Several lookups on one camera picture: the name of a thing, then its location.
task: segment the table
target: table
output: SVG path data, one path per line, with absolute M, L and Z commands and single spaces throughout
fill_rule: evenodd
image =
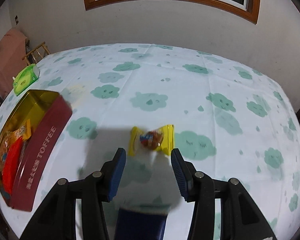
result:
M 278 83 L 239 62 L 156 44 L 107 44 L 58 52 L 38 64 L 29 89 L 60 92 L 73 115 L 43 172 L 32 212 L 0 208 L 21 236 L 59 178 L 82 179 L 128 150 L 130 130 L 175 125 L 185 160 L 215 179 L 238 178 L 279 240 L 300 225 L 300 126 Z M 0 130 L 23 96 L 13 92 L 0 108 Z M 77 238 L 81 239 L 80 201 Z M 119 207 L 169 212 L 164 239 L 186 239 L 193 203 L 181 197 L 163 154 L 127 158 L 117 196 L 104 205 L 110 239 Z M 216 205 L 215 239 L 220 206 Z

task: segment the tissue box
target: tissue box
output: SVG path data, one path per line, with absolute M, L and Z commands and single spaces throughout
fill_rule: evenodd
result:
M 13 91 L 18 96 L 39 78 L 40 70 L 36 64 L 25 67 L 13 81 Z

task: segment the red package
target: red package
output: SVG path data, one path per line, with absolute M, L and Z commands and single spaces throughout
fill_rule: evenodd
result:
M 19 137 L 9 148 L 7 159 L 2 170 L 3 188 L 10 195 L 14 179 L 17 174 L 19 155 L 22 148 L 22 136 Z

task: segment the candy wrapper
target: candy wrapper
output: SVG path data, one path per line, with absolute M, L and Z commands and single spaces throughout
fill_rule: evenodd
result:
M 134 126 L 131 130 L 128 155 L 134 156 L 138 151 L 162 151 L 170 156 L 174 148 L 174 126 L 165 125 L 159 129 L 144 132 Z

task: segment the white wall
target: white wall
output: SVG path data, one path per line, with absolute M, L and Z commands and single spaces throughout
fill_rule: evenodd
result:
M 290 0 L 261 0 L 254 25 L 231 13 L 172 0 L 116 3 L 85 11 L 83 0 L 10 0 L 10 17 L 32 46 L 52 52 L 140 42 L 211 52 L 273 78 L 300 107 L 300 13 Z
M 11 28 L 9 0 L 6 0 L 0 7 L 0 40 Z

